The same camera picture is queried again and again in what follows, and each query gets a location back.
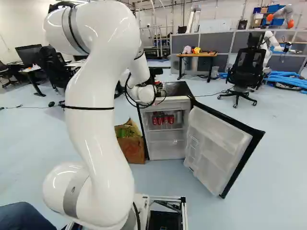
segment robotic arm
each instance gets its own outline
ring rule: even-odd
[[[267,21],[270,22],[275,17],[280,17],[285,15],[285,20],[287,22],[288,29],[291,29],[294,26],[293,20],[293,7],[291,4],[286,5],[285,7],[279,9],[274,14],[269,14],[267,16]]]
[[[44,30],[57,50],[90,53],[65,93],[66,125],[83,162],[55,167],[44,180],[44,201],[91,230],[119,230],[131,212],[134,179],[114,131],[114,89],[127,67],[129,88],[150,77],[138,24],[123,3],[106,0],[52,11]],[[154,99],[152,86],[135,91],[145,103]]]
[[[270,60],[271,56],[272,56],[272,51],[269,49],[269,47],[273,46],[274,47],[274,51],[279,51],[279,52],[292,52],[292,53],[301,53],[302,51],[299,50],[294,50],[294,49],[290,49],[292,43],[288,42],[285,44],[284,47],[280,46],[279,42],[277,41],[277,39],[275,38],[275,36],[273,35],[272,31],[267,30],[264,34],[264,38],[262,41],[262,44],[260,45],[261,49],[265,49],[266,50],[266,54],[265,54],[265,58],[264,58],[264,62],[263,62],[263,67],[266,67],[268,61]]]

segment navy fabric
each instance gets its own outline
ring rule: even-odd
[[[26,202],[0,207],[0,230],[57,230]]]

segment cubicle partition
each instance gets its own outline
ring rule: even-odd
[[[214,66],[219,66],[219,71],[226,71],[231,66],[241,48],[247,47],[250,32],[263,33],[266,30],[235,30],[218,33],[193,33],[173,34],[171,36],[171,72],[179,73],[179,58],[185,46],[199,46],[204,51],[217,51],[214,58]],[[307,32],[303,30],[271,30],[278,42],[283,46],[286,42],[292,42],[292,49],[302,50],[301,54],[286,55],[283,52],[273,52],[268,63],[271,69],[277,71],[293,71],[301,73],[307,62]],[[182,69],[186,74],[208,74],[209,63],[205,57],[189,57],[183,61]]]

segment floor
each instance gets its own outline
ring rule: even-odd
[[[167,69],[157,79],[175,81],[177,75],[170,75]],[[195,96],[231,87],[224,80],[209,84],[197,77],[186,76],[182,80]],[[34,96],[31,85],[0,91],[0,107],[45,107],[50,101],[62,99],[48,84],[40,88],[46,97]],[[207,106],[266,131],[225,200],[212,196],[182,160],[131,165],[136,191],[186,196],[190,230],[305,230],[307,97],[270,86],[263,86],[250,96],[258,100],[256,107],[243,99],[234,109],[234,98],[198,98]],[[129,117],[138,123],[137,111],[123,96],[115,100],[115,114],[115,125]],[[27,201],[58,229],[68,220],[45,206],[42,182],[55,165],[80,159],[69,140],[63,116],[59,107],[0,111],[0,205]]]

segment open fridge door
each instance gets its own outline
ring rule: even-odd
[[[225,198],[265,132],[195,99],[191,104],[184,165],[212,194]]]

